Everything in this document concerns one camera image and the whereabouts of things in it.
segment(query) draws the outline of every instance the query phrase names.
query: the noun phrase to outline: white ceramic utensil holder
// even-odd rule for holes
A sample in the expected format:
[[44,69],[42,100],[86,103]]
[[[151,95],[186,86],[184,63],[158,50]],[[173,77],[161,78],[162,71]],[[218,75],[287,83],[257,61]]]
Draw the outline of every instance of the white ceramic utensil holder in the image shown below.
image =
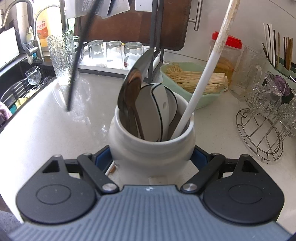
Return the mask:
[[[188,105],[183,97],[174,94],[178,110],[170,125],[172,130],[169,128],[168,138]],[[109,129],[109,143],[122,184],[175,184],[195,146],[194,114],[179,137],[169,141],[149,142],[126,131],[119,118],[119,108],[116,107]]]

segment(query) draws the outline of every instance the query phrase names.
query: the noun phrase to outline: dish rack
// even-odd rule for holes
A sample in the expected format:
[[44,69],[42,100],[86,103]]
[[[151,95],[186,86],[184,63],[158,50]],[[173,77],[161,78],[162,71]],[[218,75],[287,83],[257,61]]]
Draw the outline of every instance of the dish rack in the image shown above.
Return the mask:
[[[38,88],[46,85],[53,77],[54,70],[42,69],[39,67],[42,79]],[[28,79],[22,79],[12,85],[1,97],[0,101],[4,103],[8,108],[11,108],[18,98],[24,98],[30,90],[37,89],[35,85],[30,85]]]
[[291,126],[287,126],[280,120],[276,107],[268,111],[261,103],[260,105],[256,110],[239,110],[236,125],[247,146],[261,161],[268,163],[281,158],[284,152],[283,141],[287,135],[290,136],[291,131],[296,130],[296,120]]

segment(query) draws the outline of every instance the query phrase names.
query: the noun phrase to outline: metal wire stand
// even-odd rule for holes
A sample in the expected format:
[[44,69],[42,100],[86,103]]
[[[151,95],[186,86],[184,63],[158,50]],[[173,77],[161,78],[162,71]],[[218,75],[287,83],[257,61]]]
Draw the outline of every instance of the metal wire stand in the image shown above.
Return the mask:
[[283,140],[290,133],[277,115],[252,113],[241,109],[236,115],[237,129],[247,146],[261,158],[261,161],[276,161],[284,151]]

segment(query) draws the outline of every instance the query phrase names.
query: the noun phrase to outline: red lid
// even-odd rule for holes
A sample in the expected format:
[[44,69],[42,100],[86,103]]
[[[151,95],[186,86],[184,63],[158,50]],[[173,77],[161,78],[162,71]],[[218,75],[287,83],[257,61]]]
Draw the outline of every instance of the red lid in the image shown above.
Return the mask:
[[[218,34],[219,34],[219,32],[217,32],[217,31],[214,32],[212,34],[212,39],[216,41],[218,38]],[[242,49],[242,41],[240,39],[237,39],[237,38],[231,36],[231,35],[228,36],[227,41],[226,41],[226,45],[233,47],[233,48]]]

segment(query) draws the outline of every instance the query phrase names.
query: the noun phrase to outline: pink cloth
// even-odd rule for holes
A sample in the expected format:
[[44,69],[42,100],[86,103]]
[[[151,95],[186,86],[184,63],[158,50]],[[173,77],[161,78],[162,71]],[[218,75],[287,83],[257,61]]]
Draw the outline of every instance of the pink cloth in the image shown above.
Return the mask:
[[7,121],[12,116],[11,111],[2,102],[0,102],[0,116],[4,121]]

